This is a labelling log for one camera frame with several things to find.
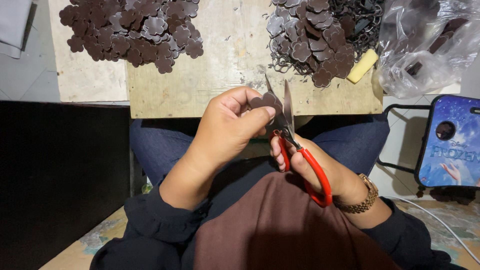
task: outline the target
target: red scissors handle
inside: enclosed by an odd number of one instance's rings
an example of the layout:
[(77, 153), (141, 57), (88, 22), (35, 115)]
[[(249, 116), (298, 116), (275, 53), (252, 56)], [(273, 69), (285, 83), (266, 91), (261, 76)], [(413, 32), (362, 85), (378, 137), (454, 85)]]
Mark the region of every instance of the red scissors handle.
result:
[[(279, 131), (275, 130), (270, 135), (270, 140), (272, 140), (274, 136), (278, 136), (278, 135), (279, 135)], [(280, 144), (280, 150), (281, 150), (283, 159), (285, 161), (285, 171), (288, 172), (290, 171), (291, 156), (287, 150), (287, 145), (286, 145), (287, 140), (282, 138), (281, 136), (279, 136), (278, 139)], [(313, 190), (312, 185), (307, 180), (304, 180), (303, 182), (305, 184), (305, 189), (307, 190), (308, 194), (310, 195), (312, 200), (322, 208), (325, 208), (331, 205), (332, 199), (333, 199), (332, 189), (330, 188), (330, 183), (322, 167), (318, 164), (317, 160), (312, 156), (309, 150), (302, 147), (301, 149), (297, 150), (297, 152), (300, 152), (302, 156), (307, 160), (308, 164), (310, 164), (313, 171), (315, 172), (315, 175), (318, 178), (318, 181), (320, 182), (320, 185), (322, 186), (322, 193), (318, 194)]]

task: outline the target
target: disney logo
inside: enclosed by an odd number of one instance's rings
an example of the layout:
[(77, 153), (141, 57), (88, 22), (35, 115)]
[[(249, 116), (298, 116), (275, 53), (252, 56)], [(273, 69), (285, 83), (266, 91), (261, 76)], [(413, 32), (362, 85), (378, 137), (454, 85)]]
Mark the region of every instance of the disney logo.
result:
[(465, 148), (468, 147), (468, 145), (463, 145), (463, 144), (461, 144), (460, 142), (456, 142), (456, 141), (450, 141), (450, 144), (451, 144), (452, 146), (463, 147), (463, 149), (465, 149)]

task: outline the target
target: hand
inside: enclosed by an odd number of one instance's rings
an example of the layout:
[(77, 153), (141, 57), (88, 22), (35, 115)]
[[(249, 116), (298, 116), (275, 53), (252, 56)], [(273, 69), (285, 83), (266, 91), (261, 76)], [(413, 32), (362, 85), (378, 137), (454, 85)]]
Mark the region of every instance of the hand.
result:
[(461, 181), (462, 176), (460, 175), (460, 171), (453, 165), (453, 163), (450, 163), (450, 166), (452, 168), (450, 169), (447, 164), (445, 163), (440, 163), (440, 166), (455, 180)]
[[(295, 134), (295, 139), (302, 147), (308, 149), (320, 164), (328, 178), (333, 196), (339, 196), (339, 199), (348, 205), (357, 204), (366, 198), (368, 190), (362, 180), (354, 172), (330, 157), (314, 142), (304, 139), (297, 134)], [(316, 192), (321, 192), (322, 186), (306, 159), (301, 153), (297, 152), (291, 143), (287, 142), (286, 146), (289, 153), (292, 155), (290, 159), (291, 168), (307, 180)], [(272, 138), (270, 147), (270, 155), (277, 161), (280, 171), (284, 172), (285, 161), (280, 152), (278, 136)]]
[(261, 96), (244, 86), (213, 98), (187, 153), (202, 166), (217, 169), (232, 160), (251, 138), (265, 134), (265, 125), (275, 116), (272, 107), (248, 110), (250, 100)]

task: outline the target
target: black sleeve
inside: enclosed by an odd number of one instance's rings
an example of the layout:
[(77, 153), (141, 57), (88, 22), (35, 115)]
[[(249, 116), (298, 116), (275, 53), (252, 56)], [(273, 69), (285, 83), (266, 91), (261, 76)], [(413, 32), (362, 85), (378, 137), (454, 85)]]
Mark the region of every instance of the black sleeve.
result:
[(95, 254), (90, 270), (180, 269), (184, 244), (197, 231), (207, 208), (207, 200), (194, 211), (174, 208), (162, 200), (158, 185), (150, 194), (128, 199), (123, 237), (107, 242)]
[(393, 201), (380, 197), (392, 209), (392, 215), (382, 224), (362, 230), (392, 257), (402, 269), (465, 269), (451, 263), (444, 251), (431, 249), (432, 240), (425, 224), (404, 213)]

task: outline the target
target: gold watch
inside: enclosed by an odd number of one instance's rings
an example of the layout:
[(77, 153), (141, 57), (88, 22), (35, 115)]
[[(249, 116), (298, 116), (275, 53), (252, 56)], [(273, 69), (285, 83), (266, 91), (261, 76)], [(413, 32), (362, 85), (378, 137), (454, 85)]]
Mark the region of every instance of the gold watch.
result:
[(363, 202), (356, 205), (344, 205), (340, 202), (334, 201), (335, 206), (342, 212), (350, 214), (364, 213), (372, 207), (375, 199), (378, 197), (377, 186), (375, 186), (375, 184), (365, 174), (360, 173), (358, 176), (363, 180), (363, 183), (368, 188), (367, 198)]

